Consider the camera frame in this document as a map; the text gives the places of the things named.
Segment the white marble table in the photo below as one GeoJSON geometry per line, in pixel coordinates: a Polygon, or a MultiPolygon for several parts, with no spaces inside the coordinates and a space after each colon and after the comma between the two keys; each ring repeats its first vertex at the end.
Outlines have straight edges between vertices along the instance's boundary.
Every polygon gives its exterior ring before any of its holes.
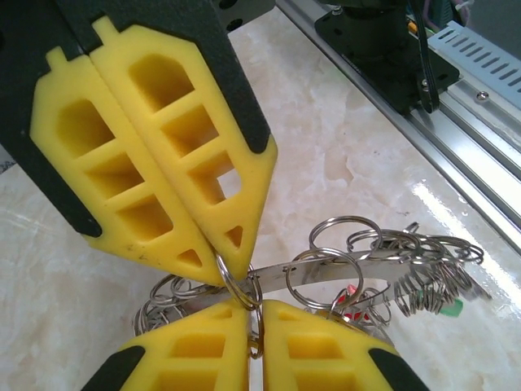
{"type": "MultiPolygon", "coordinates": [[[[341,214],[471,240],[486,250],[471,273],[494,300],[466,303],[458,319],[394,307],[388,332],[433,390],[519,389],[519,256],[279,11],[231,40],[279,147],[253,264],[291,260],[316,223],[341,214]]],[[[345,233],[322,244],[342,246],[345,233]]],[[[2,391],[80,389],[132,336],[164,275],[89,248],[18,166],[0,175],[0,243],[2,391]]],[[[306,292],[331,300],[338,288],[306,292]]]]}

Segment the yellow gripper pad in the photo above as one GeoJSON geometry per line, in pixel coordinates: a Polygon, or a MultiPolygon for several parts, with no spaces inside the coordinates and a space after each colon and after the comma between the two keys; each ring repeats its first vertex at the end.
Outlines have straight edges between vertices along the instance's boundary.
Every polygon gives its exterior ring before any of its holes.
{"type": "Polygon", "coordinates": [[[83,391],[245,391],[248,316],[227,301],[138,336],[83,391]]]}
{"type": "Polygon", "coordinates": [[[427,390],[390,345],[281,301],[263,308],[264,390],[427,390]]]}
{"type": "Polygon", "coordinates": [[[88,56],[48,53],[30,129],[101,226],[85,238],[222,285],[217,252],[244,278],[277,156],[273,137],[252,149],[195,43],[140,25],[118,31],[106,16],[93,26],[103,44],[88,56]],[[230,172],[240,188],[225,194],[220,180],[230,172]]]}

